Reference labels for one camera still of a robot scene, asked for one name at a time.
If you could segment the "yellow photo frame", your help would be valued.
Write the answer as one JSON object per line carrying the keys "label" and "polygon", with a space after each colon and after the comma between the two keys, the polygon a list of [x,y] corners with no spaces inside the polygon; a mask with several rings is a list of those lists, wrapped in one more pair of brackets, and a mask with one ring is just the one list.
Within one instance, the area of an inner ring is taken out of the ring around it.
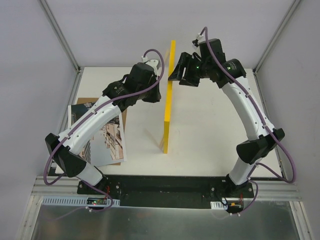
{"label": "yellow photo frame", "polygon": [[[168,77],[173,73],[175,68],[175,54],[176,54],[176,40],[171,40],[170,48],[167,54]],[[164,105],[164,125],[163,125],[163,153],[164,154],[167,154],[169,151],[172,102],[173,102],[173,82],[167,80],[166,99],[165,99],[165,105]]]}

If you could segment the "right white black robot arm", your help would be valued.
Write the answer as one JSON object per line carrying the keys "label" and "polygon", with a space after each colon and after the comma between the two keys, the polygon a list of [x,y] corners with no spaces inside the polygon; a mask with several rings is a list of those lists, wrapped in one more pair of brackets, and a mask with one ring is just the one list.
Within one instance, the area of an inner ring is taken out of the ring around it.
{"label": "right white black robot arm", "polygon": [[221,41],[193,40],[199,52],[182,52],[170,81],[180,85],[198,87],[201,79],[210,79],[229,98],[244,126],[247,140],[236,146],[238,159],[225,178],[224,192],[237,197],[248,184],[254,165],[265,158],[281,141],[285,133],[276,129],[256,103],[246,71],[237,59],[226,60]]}

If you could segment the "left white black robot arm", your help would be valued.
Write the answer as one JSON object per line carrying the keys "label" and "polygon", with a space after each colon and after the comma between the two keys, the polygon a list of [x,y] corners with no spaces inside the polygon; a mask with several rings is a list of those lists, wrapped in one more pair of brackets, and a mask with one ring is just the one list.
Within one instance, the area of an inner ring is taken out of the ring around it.
{"label": "left white black robot arm", "polygon": [[106,178],[102,172],[79,154],[95,133],[137,101],[158,103],[161,100],[159,86],[164,70],[158,65],[158,60],[143,57],[130,73],[110,83],[93,106],[68,129],[45,137],[49,160],[55,161],[65,176],[88,184],[96,195],[105,191]]}

